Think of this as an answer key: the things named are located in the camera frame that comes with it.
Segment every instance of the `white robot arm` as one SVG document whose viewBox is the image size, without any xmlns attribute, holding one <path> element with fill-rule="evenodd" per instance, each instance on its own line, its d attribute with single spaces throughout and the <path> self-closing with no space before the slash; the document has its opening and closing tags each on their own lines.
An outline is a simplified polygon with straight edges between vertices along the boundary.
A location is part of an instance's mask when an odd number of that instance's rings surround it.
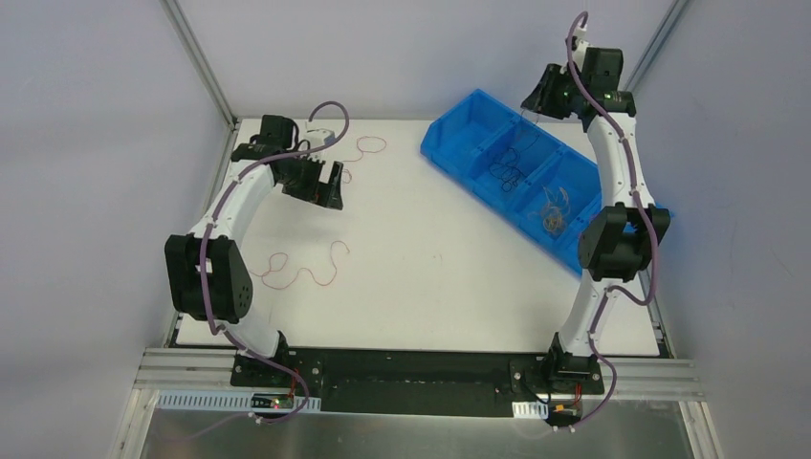
<svg viewBox="0 0 811 459">
<path fill-rule="evenodd" d="M 594 147 L 603 193 L 603 209 L 579 241 L 583 272 L 575 304 L 533 384 L 547 392 L 571 393 L 576 384 L 583 393 L 603 392 L 597 343 L 604 318 L 650 263 L 669 226 L 669 212 L 656 207 L 640 167 L 633 95 L 618 90 L 622 51 L 586 42 L 585 18 L 585 13 L 578 16 L 569 31 L 567 65 L 549 64 L 521 104 L 559 120 L 577 115 Z"/>
<path fill-rule="evenodd" d="M 327 104 L 343 109 L 336 102 Z M 299 140 L 294 121 L 278 116 L 262 118 L 260 133 L 231 154 L 223 188 L 203 218 L 188 234 L 172 235 L 166 241 L 164 252 L 176 310 L 208 321 L 212 334 L 225 332 L 241 344 L 238 347 L 262 357 L 275 355 L 283 336 L 269 330 L 269 317 L 263 317 L 259 308 L 251 308 L 252 282 L 239 246 L 259 204 L 276 184 L 282 185 L 284 194 L 297 199 L 324 208 L 343 208 L 343 164 L 322 161 L 320 151 L 337 142 L 347 125 L 337 138 L 327 129 L 305 128 Z M 299 150 L 305 143 L 307 149 Z M 204 241 L 205 262 L 201 255 Z"/>
</svg>

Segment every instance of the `white table surface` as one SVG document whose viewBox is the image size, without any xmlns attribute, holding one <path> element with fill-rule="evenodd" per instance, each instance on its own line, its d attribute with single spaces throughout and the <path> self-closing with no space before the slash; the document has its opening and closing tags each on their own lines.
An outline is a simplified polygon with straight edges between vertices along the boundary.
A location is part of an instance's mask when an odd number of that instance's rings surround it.
<svg viewBox="0 0 811 459">
<path fill-rule="evenodd" d="M 259 131 L 243 120 L 237 144 Z M 317 124 L 340 130 L 341 121 Z M 241 246 L 250 271 L 267 270 L 277 251 L 287 267 L 266 277 L 285 285 L 301 267 L 307 273 L 283 291 L 253 278 L 253 308 L 269 318 L 293 346 L 367 349 L 544 352 L 566 320 L 580 278 L 514 229 L 420 154 L 429 121 L 353 120 L 330 159 L 359 156 L 360 136 L 383 137 L 388 148 L 345 165 L 342 211 L 313 206 L 277 188 L 260 205 Z M 579 124 L 541 127 L 589 158 L 594 152 Z M 631 289 L 637 295 L 641 287 Z M 180 344 L 227 344 L 204 322 L 181 322 Z M 607 318 L 602 352 L 657 355 L 646 308 L 621 297 Z"/>
</svg>

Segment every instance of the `blue compartment tray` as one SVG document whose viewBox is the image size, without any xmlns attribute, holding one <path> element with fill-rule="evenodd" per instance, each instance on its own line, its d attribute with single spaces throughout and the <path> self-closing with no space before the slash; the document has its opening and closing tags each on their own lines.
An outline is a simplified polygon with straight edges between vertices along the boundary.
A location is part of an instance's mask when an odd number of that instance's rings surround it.
<svg viewBox="0 0 811 459">
<path fill-rule="evenodd" d="M 597 165 L 476 90 L 431 124 L 421 151 L 576 273 L 578 239 L 600 211 Z"/>
</svg>

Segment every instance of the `purple wire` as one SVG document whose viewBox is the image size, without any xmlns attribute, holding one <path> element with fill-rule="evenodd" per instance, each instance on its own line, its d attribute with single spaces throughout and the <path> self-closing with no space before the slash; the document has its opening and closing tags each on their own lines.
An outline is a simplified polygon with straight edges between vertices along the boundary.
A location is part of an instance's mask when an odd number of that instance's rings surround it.
<svg viewBox="0 0 811 459">
<path fill-rule="evenodd" d="M 164 437 L 163 435 L 161 435 L 160 433 L 157 433 L 157 432 L 155 432 L 155 436 L 158 437 L 158 439 L 160 439 L 162 442 L 167 442 L 167 443 L 190 442 L 191 440 L 194 440 L 195 438 L 202 437 L 203 435 L 206 435 L 207 433 L 211 432 L 212 430 L 215 430 L 216 428 L 218 428 L 220 426 L 224 426 L 225 424 L 233 421 L 236 418 L 243 418 L 243 417 L 247 417 L 247 413 L 240 412 L 240 413 L 231 414 L 230 416 L 225 417 L 225 418 L 217 421 L 216 423 L 214 423 L 214 424 L 212 424 L 212 425 L 210 425 L 208 427 L 202 428 L 202 429 L 200 429 L 200 430 L 198 430 L 198 431 L 196 431 L 194 433 L 191 433 L 191 434 L 189 434 L 189 435 L 187 435 L 185 437 L 178 437 L 178 438 L 169 437 L 169 438 L 167 438 L 167 437 Z"/>
<path fill-rule="evenodd" d="M 320 111 L 322 108 L 324 108 L 324 107 L 326 107 L 328 105 L 335 105 L 343 113 L 343 129 L 340 131 L 338 136 L 335 137 L 334 142 L 329 143 L 329 144 L 324 144 L 324 145 L 321 145 L 321 146 L 317 146 L 315 148 L 310 148 L 310 149 L 307 149 L 307 150 L 293 151 L 293 152 L 290 152 L 290 153 L 282 153 L 282 154 L 279 154 L 279 155 L 273 155 L 273 156 L 270 156 L 270 157 L 267 157 L 267 158 L 263 158 L 263 159 L 255 162 L 255 163 L 249 165 L 245 169 L 243 169 L 242 172 L 240 172 L 239 175 L 237 176 L 237 179 L 238 180 L 244 179 L 245 176 L 248 175 L 249 173 L 251 173 L 252 170 L 256 169 L 257 167 L 259 167 L 259 166 L 261 166 L 263 164 L 268 164 L 268 163 L 272 163 L 274 161 L 284 160 L 284 159 L 287 159 L 287 158 L 295 158 L 296 156 L 310 155 L 310 154 L 313 154 L 313 153 L 318 153 L 319 151 L 325 150 L 325 149 L 329 148 L 330 146 L 338 143 L 341 139 L 343 139 L 343 136 L 346 135 L 346 131 L 349 130 L 349 112 L 346 111 L 346 107 L 344 107 L 341 103 L 335 102 L 333 100 L 328 100 L 326 102 L 323 102 L 323 103 L 319 104 L 316 108 L 313 109 L 313 112 L 310 113 L 310 118 L 308 120 L 312 121 L 313 117 L 316 115 L 316 113 L 318 113 L 318 111 Z M 211 232 L 214 230 L 213 223 L 217 221 L 217 218 L 219 218 L 220 212 L 222 212 L 223 207 L 225 206 L 226 202 L 228 201 L 228 198 L 230 197 L 230 194 L 233 193 L 233 191 L 236 188 L 237 184 L 238 184 L 237 181 L 231 181 L 228 184 L 228 186 L 226 187 L 225 191 L 223 191 L 223 195 L 220 196 L 220 200 L 217 202 L 216 206 L 214 206 L 214 212 L 211 213 L 212 223 L 209 223 L 209 224 L 206 225 L 206 229 L 205 229 L 205 231 L 203 231 L 203 238 L 202 238 L 202 240 L 200 242 L 200 267 L 201 267 L 201 269 L 200 269 L 200 284 L 201 284 L 201 287 L 202 287 L 202 290 L 203 290 L 203 306 L 206 309 L 206 321 L 208 322 L 208 330 L 211 332 L 212 335 L 217 335 L 220 332 L 220 330 L 217 328 L 217 325 L 214 323 L 214 313 L 211 310 L 211 294 L 210 294 L 210 291 L 208 290 L 208 276 L 207 276 L 207 272 L 206 272 L 206 269 L 205 269 L 205 266 L 206 266 L 206 252 L 207 252 L 207 249 L 208 249 L 208 240 L 211 237 Z"/>
<path fill-rule="evenodd" d="M 282 153 L 282 154 L 279 154 L 279 155 L 273 155 L 271 157 L 263 158 L 263 159 L 255 162 L 253 164 L 250 164 L 245 169 L 243 169 L 242 172 L 240 172 L 239 175 L 237 176 L 237 179 L 241 180 L 241 179 L 245 178 L 245 176 L 248 175 L 252 170 L 256 169 L 257 167 L 259 167 L 259 166 L 261 166 L 263 164 L 268 164 L 268 163 L 272 163 L 273 161 L 284 160 L 284 159 L 287 159 L 287 158 L 294 158 L 296 156 L 310 155 L 310 154 L 313 154 L 313 153 L 318 153 L 319 151 L 324 150 L 326 148 L 329 148 L 330 146 L 338 143 L 341 139 L 343 139 L 343 137 L 346 135 L 346 132 L 349 130 L 349 112 L 346 111 L 346 107 L 344 107 L 341 103 L 335 102 L 333 100 L 328 100 L 326 102 L 323 102 L 323 103 L 319 104 L 316 108 L 313 109 L 313 112 L 310 114 L 309 121 L 312 121 L 313 117 L 316 115 L 316 113 L 318 113 L 318 111 L 320 111 L 322 108 L 324 108 L 324 107 L 326 107 L 328 105 L 335 105 L 343 113 L 343 129 L 335 137 L 335 140 L 332 143 L 324 144 L 322 146 L 317 146 L 315 148 L 310 148 L 310 149 L 307 149 L 307 150 L 294 151 L 294 152 L 289 152 L 289 153 Z M 231 181 L 231 183 L 226 187 L 225 191 L 223 191 L 223 194 L 220 197 L 219 202 L 217 202 L 216 206 L 214 207 L 214 211 L 211 213 L 211 223 L 206 225 L 206 229 L 203 231 L 203 238 L 200 241 L 200 267 L 201 267 L 201 269 L 200 269 L 200 285 L 201 285 L 201 288 L 202 288 L 202 291 L 203 291 L 203 305 L 204 305 L 204 307 L 206 309 L 206 320 L 208 322 L 208 328 L 211 331 L 212 335 L 217 335 L 221 330 L 223 330 L 223 327 L 217 327 L 216 326 L 216 324 L 214 323 L 214 313 L 213 313 L 213 311 L 211 309 L 211 292 L 208 289 L 208 273 L 207 273 L 207 270 L 205 268 L 205 266 L 206 266 L 206 254 L 207 254 L 207 248 L 208 248 L 208 240 L 211 237 L 211 232 L 214 230 L 214 225 L 213 224 L 216 223 L 217 218 L 220 216 L 220 212 L 222 211 L 223 207 L 225 206 L 225 203 L 228 201 L 228 198 L 230 197 L 230 195 L 233 193 L 233 191 L 236 188 L 237 184 L 238 184 L 237 181 Z M 272 368 L 275 368 L 277 370 L 280 370 L 280 371 L 283 371 L 283 372 L 289 374 L 299 384 L 301 384 L 301 388 L 304 391 L 304 402 L 302 404 L 300 404 L 299 406 L 297 406 L 293 411 L 285 414 L 284 416 L 281 416 L 281 417 L 278 417 L 278 418 L 273 418 L 273 419 L 264 419 L 262 421 L 264 424 L 274 424 L 274 423 L 279 423 L 279 422 L 282 422 L 282 421 L 286 421 L 286 420 L 292 418 L 293 416 L 297 415 L 299 411 L 304 409 L 309 404 L 309 402 L 310 402 L 310 388 L 307 386 L 307 382 L 304 381 L 304 379 L 301 378 L 301 376 L 298 375 L 298 373 L 291 370 L 290 368 L 287 368 L 284 365 L 280 365 L 280 364 L 278 364 L 278 363 L 276 363 L 274 361 L 271 361 L 270 359 L 267 359 L 264 356 L 261 356 L 261 355 L 255 353 L 255 352 L 253 352 L 251 349 L 248 349 L 248 347 L 245 344 L 240 342 L 231 333 L 229 333 L 227 331 L 225 332 L 225 337 L 237 349 L 245 351 L 249 356 L 253 357 L 254 359 L 257 359 L 258 361 L 261 361 L 261 362 L 265 363 L 266 365 L 269 365 Z M 222 420 L 222 421 L 216 423 L 213 426 L 207 427 L 206 429 L 202 430 L 201 432 L 197 432 L 197 433 L 193 434 L 193 436 L 191 436 L 190 438 L 187 437 L 187 439 L 196 438 L 198 435 L 202 435 L 202 434 L 204 434 L 206 432 L 211 431 L 214 428 L 217 428 L 217 427 L 221 426 L 227 420 L 235 419 L 235 417 L 236 416 L 226 418 L 226 420 Z"/>
<path fill-rule="evenodd" d="M 642 205 L 642 197 L 637 191 L 637 176 L 636 176 L 636 165 L 633 161 L 633 150 L 631 149 L 631 144 L 628 139 L 625 138 L 625 131 L 620 125 L 614 120 L 611 115 L 600 106 L 599 103 L 589 94 L 588 90 L 585 88 L 581 81 L 580 72 L 578 71 L 577 65 L 575 65 L 575 58 L 572 51 L 572 43 L 575 36 L 575 29 L 578 27 L 578 22 L 581 23 L 581 27 L 585 27 L 586 23 L 588 22 L 588 11 L 583 11 L 575 18 L 574 22 L 572 22 L 572 26 L 569 28 L 569 34 L 566 37 L 566 57 L 567 57 L 567 64 L 569 67 L 569 73 L 572 75 L 572 78 L 575 80 L 575 85 L 580 90 L 583 98 L 588 101 L 588 103 L 597 110 L 607 122 L 611 125 L 611 127 L 617 131 L 617 135 L 620 136 L 620 140 L 623 144 L 623 149 L 625 150 L 625 157 L 628 161 L 628 171 L 630 173 L 630 182 L 631 182 L 631 189 L 632 189 L 632 196 L 634 200 L 634 204 L 636 205 L 637 209 L 639 210 L 640 215 L 642 216 L 642 221 L 645 224 L 645 228 L 647 230 L 647 234 L 650 237 L 650 288 L 647 291 L 647 295 L 644 299 L 637 298 L 634 294 L 632 294 L 628 289 L 620 285 L 612 285 L 605 290 L 605 294 L 603 295 L 603 299 L 600 301 L 600 306 L 597 308 L 597 313 L 594 315 L 594 319 L 591 322 L 591 327 L 588 331 L 588 345 L 591 347 L 591 352 L 597 357 L 597 360 L 601 361 L 605 366 L 607 366 L 611 370 L 611 385 L 608 387 L 608 391 L 605 393 L 605 397 L 600 401 L 600 403 L 595 407 L 590 413 L 584 416 L 582 419 L 577 421 L 576 423 L 572 424 L 571 427 L 580 426 L 587 420 L 594 417 L 597 413 L 599 413 L 605 404 L 611 399 L 614 395 L 614 391 L 617 388 L 617 368 L 611 363 L 606 357 L 600 354 L 600 351 L 597 350 L 597 345 L 594 342 L 592 336 L 597 333 L 597 326 L 600 323 L 600 319 L 603 316 L 603 312 L 605 311 L 605 306 L 608 304 L 608 294 L 612 291 L 618 291 L 623 293 L 625 296 L 630 298 L 631 301 L 640 305 L 640 306 L 647 306 L 653 301 L 654 293 L 656 292 L 656 281 L 657 281 L 657 271 L 656 266 L 658 265 L 659 261 L 659 241 L 656 237 L 656 231 L 653 228 L 653 222 L 650 221 L 650 218 L 645 213 L 645 208 Z"/>
</svg>

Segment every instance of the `purple cable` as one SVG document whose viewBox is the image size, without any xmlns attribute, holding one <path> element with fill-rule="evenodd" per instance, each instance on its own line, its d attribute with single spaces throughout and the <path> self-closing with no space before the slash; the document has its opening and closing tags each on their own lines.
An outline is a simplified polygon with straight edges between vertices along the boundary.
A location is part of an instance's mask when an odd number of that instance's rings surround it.
<svg viewBox="0 0 811 459">
<path fill-rule="evenodd" d="M 602 401 L 595 407 L 590 413 L 585 415 L 582 419 L 577 421 L 576 423 L 572 424 L 571 427 L 580 426 L 587 420 L 594 417 L 597 413 L 599 413 L 605 404 L 611 399 L 611 396 L 614 395 L 614 390 L 617 388 L 617 368 L 611 363 L 606 357 L 600 354 L 600 351 L 597 350 L 597 345 L 594 342 L 592 336 L 597 333 L 597 325 L 600 323 L 600 319 L 603 316 L 603 312 L 605 311 L 605 306 L 608 304 L 608 293 L 612 291 L 618 291 L 623 293 L 625 296 L 630 298 L 631 301 L 640 305 L 640 306 L 647 306 L 653 301 L 654 293 L 656 292 L 656 280 L 657 280 L 657 272 L 656 266 L 658 265 L 659 260 L 659 241 L 656 237 L 656 231 L 653 228 L 653 223 L 650 221 L 650 218 L 645 213 L 645 208 L 642 205 L 642 197 L 637 191 L 637 176 L 636 176 L 636 165 L 634 164 L 633 160 L 633 150 L 631 149 L 631 144 L 628 139 L 625 138 L 625 131 L 620 125 L 617 123 L 611 115 L 600 106 L 599 103 L 588 93 L 588 90 L 585 88 L 581 81 L 580 72 L 578 72 L 577 65 L 575 65 L 575 58 L 572 51 L 572 43 L 575 36 L 575 29 L 578 27 L 578 22 L 581 23 L 581 27 L 585 27 L 586 22 L 588 22 L 588 11 L 583 11 L 575 18 L 574 22 L 572 22 L 572 26 L 569 28 L 569 34 L 566 37 L 566 57 L 567 57 L 567 64 L 569 67 L 569 73 L 572 75 L 572 78 L 575 80 L 575 85 L 580 90 L 583 98 L 588 101 L 588 103 L 597 110 L 607 122 L 611 125 L 611 127 L 617 131 L 617 135 L 620 136 L 620 140 L 623 144 L 623 149 L 625 150 L 625 157 L 628 161 L 628 171 L 630 173 L 630 182 L 631 182 L 631 189 L 634 204 L 636 205 L 637 209 L 639 210 L 640 216 L 642 216 L 642 221 L 645 224 L 645 228 L 647 230 L 647 234 L 650 237 L 650 288 L 647 291 L 647 295 L 644 299 L 637 298 L 634 294 L 632 294 L 628 289 L 620 285 L 612 285 L 605 290 L 605 294 L 603 295 L 603 299 L 600 301 L 600 306 L 597 308 L 597 313 L 594 315 L 594 320 L 591 322 L 591 326 L 588 330 L 588 345 L 591 347 L 591 352 L 594 353 L 597 360 L 601 361 L 605 366 L 607 366 L 611 370 L 611 385 L 608 387 L 608 391 L 605 393 L 605 397 Z"/>
<path fill-rule="evenodd" d="M 169 437 L 169 438 L 167 438 L 167 437 L 164 437 L 163 435 L 161 435 L 160 433 L 157 433 L 157 432 L 155 433 L 155 436 L 158 437 L 158 439 L 161 440 L 162 442 L 167 442 L 167 443 L 190 442 L 191 440 L 194 440 L 195 438 L 202 437 L 203 435 L 206 435 L 207 433 L 211 432 L 212 430 L 215 430 L 216 428 L 218 428 L 220 426 L 224 426 L 225 424 L 233 421 L 234 419 L 242 418 L 242 417 L 247 417 L 247 413 L 241 412 L 241 413 L 231 414 L 230 416 L 227 416 L 227 417 L 217 421 L 216 423 L 214 423 L 214 424 L 212 424 L 212 425 L 210 425 L 208 427 L 202 428 L 202 429 L 200 429 L 200 430 L 198 430 L 198 431 L 196 431 L 194 433 L 188 434 L 185 437 L 178 437 L 178 438 Z"/>
<path fill-rule="evenodd" d="M 244 179 L 245 176 L 248 175 L 249 173 L 251 173 L 252 170 L 256 169 L 257 167 L 259 167 L 259 166 L 261 166 L 263 164 L 268 164 L 268 163 L 272 163 L 274 161 L 284 160 L 284 159 L 287 159 L 287 158 L 295 158 L 296 156 L 310 155 L 310 154 L 313 154 L 313 153 L 318 153 L 319 151 L 325 150 L 325 149 L 329 148 L 330 146 L 338 143 L 341 139 L 343 139 L 343 136 L 346 135 L 346 131 L 349 130 L 349 112 L 346 111 L 346 107 L 344 107 L 341 103 L 335 102 L 333 100 L 329 100 L 329 101 L 326 101 L 326 102 L 323 102 L 323 103 L 319 104 L 316 108 L 313 109 L 313 112 L 310 114 L 309 121 L 312 121 L 313 117 L 316 115 L 316 113 L 318 113 L 318 111 L 320 111 L 322 108 L 324 108 L 324 107 L 326 107 L 328 105 L 335 105 L 343 113 L 343 129 L 340 131 L 338 136 L 335 137 L 334 142 L 329 143 L 329 144 L 324 144 L 322 146 L 317 146 L 315 148 L 310 148 L 310 149 L 307 149 L 307 150 L 293 151 L 293 152 L 290 152 L 290 153 L 282 153 L 280 155 L 273 155 L 273 156 L 270 156 L 270 157 L 267 157 L 267 158 L 263 158 L 263 159 L 255 162 L 255 163 L 249 165 L 245 169 L 243 169 L 242 172 L 240 172 L 239 175 L 237 176 L 237 179 L 238 180 Z M 231 181 L 231 183 L 226 187 L 225 191 L 223 191 L 223 195 L 220 197 L 220 200 L 217 202 L 217 205 L 214 206 L 214 212 L 211 213 L 212 223 L 209 223 L 209 224 L 206 225 L 206 230 L 203 231 L 203 238 L 202 238 L 202 240 L 200 242 L 200 266 L 201 266 L 200 284 L 201 284 L 201 287 L 202 287 L 202 290 L 203 290 L 203 306 L 206 309 L 206 321 L 208 322 L 208 330 L 211 332 L 212 335 L 217 335 L 220 330 L 217 328 L 217 325 L 214 323 L 214 313 L 211 310 L 211 294 L 210 294 L 210 291 L 208 290 L 208 276 L 207 276 L 206 270 L 203 269 L 203 267 L 206 266 L 206 251 L 207 251 L 207 248 L 208 248 L 207 247 L 208 240 L 211 237 L 211 232 L 214 230 L 213 223 L 217 221 L 217 218 L 219 218 L 220 212 L 223 210 L 223 207 L 225 206 L 226 202 L 228 201 L 228 198 L 230 197 L 230 194 L 233 193 L 233 191 L 236 188 L 237 184 L 238 184 L 238 182 Z"/>
<path fill-rule="evenodd" d="M 322 109 L 322 108 L 324 108 L 324 107 L 326 107 L 328 105 L 335 105 L 343 113 L 343 129 L 335 137 L 334 142 L 329 143 L 329 144 L 325 144 L 325 145 L 322 145 L 322 146 L 317 146 L 315 148 L 310 148 L 310 149 L 307 149 L 307 150 L 294 151 L 294 152 L 290 152 L 290 153 L 282 153 L 280 155 L 273 155 L 271 157 L 263 158 L 263 159 L 255 162 L 255 163 L 249 165 L 245 169 L 243 169 L 242 172 L 240 172 L 239 175 L 237 176 L 237 179 L 242 180 L 252 170 L 256 169 L 257 167 L 259 167 L 259 166 L 261 166 L 263 164 L 272 163 L 273 161 L 284 160 L 286 158 L 294 158 L 296 156 L 310 155 L 310 154 L 313 154 L 313 153 L 318 153 L 319 151 L 324 150 L 326 148 L 329 148 L 330 146 L 338 143 L 341 139 L 343 139 L 343 137 L 346 135 L 346 132 L 349 130 L 349 112 L 347 112 L 346 107 L 344 107 L 339 102 L 329 100 L 329 101 L 321 103 L 319 106 L 317 106 L 316 108 L 313 109 L 313 112 L 310 114 L 309 121 L 313 120 L 313 117 L 316 115 L 316 113 L 318 113 L 318 111 L 320 111 L 320 109 Z M 206 252 L 207 252 L 207 248 L 208 248 L 208 240 L 211 237 L 211 232 L 214 230 L 214 225 L 213 224 L 216 223 L 217 218 L 220 216 L 220 212 L 222 211 L 223 207 L 225 206 L 225 203 L 228 201 L 228 198 L 229 198 L 230 194 L 233 193 L 233 191 L 236 188 L 237 184 L 238 184 L 238 182 L 231 181 L 231 183 L 228 185 L 228 187 L 226 187 L 225 191 L 223 191 L 223 195 L 220 197 L 219 202 L 217 202 L 217 205 L 214 207 L 214 211 L 211 213 L 211 223 L 206 225 L 206 229 L 203 231 L 203 238 L 200 241 L 200 266 L 201 266 L 200 285 L 201 285 L 201 288 L 202 288 L 202 291 L 203 291 L 203 305 L 204 305 L 204 307 L 206 309 L 206 320 L 208 322 L 208 328 L 211 331 L 212 335 L 217 335 L 223 328 L 216 326 L 216 324 L 214 323 L 214 313 L 211 310 L 211 293 L 210 293 L 210 291 L 208 289 L 208 273 L 207 273 L 207 270 L 205 269 L 205 266 L 206 266 Z M 277 370 L 280 370 L 280 371 L 283 371 L 283 372 L 289 374 L 299 384 L 301 384 L 301 388 L 304 391 L 304 402 L 301 405 L 299 405 L 298 407 L 296 407 L 293 411 L 285 414 L 284 416 L 274 418 L 274 419 L 264 419 L 262 421 L 263 423 L 265 423 L 265 424 L 273 424 L 273 423 L 278 423 L 278 422 L 281 422 L 281 421 L 286 421 L 286 420 L 292 418 L 293 416 L 297 415 L 299 411 L 301 411 L 302 409 L 304 409 L 308 405 L 308 403 L 310 402 L 310 388 L 307 386 L 307 382 L 304 381 L 304 379 L 301 378 L 301 376 L 298 375 L 298 373 L 291 370 L 290 368 L 287 368 L 284 365 L 280 365 L 280 364 L 278 364 L 278 363 L 276 363 L 274 361 L 271 361 L 271 360 L 267 359 L 264 356 L 261 356 L 261 355 L 255 353 L 255 352 L 253 352 L 251 349 L 248 349 L 248 347 L 245 344 L 240 342 L 238 339 L 236 339 L 229 332 L 225 332 L 225 337 L 237 349 L 244 350 L 249 356 L 253 357 L 254 359 L 257 359 L 258 361 L 261 361 L 261 362 L 265 363 L 266 365 L 269 365 L 272 368 L 275 368 Z M 231 420 L 231 419 L 235 419 L 235 416 L 226 418 L 226 420 Z M 219 422 L 219 423 L 217 423 L 217 424 L 215 424 L 213 426 L 207 427 L 206 429 L 201 431 L 202 433 L 201 432 L 195 433 L 194 436 L 192 436 L 191 438 L 196 438 L 197 435 L 202 435 L 203 433 L 209 432 L 212 429 L 221 426 L 222 424 L 224 424 L 226 422 L 226 420 L 223 420 L 223 421 L 221 421 L 221 422 Z"/>
</svg>

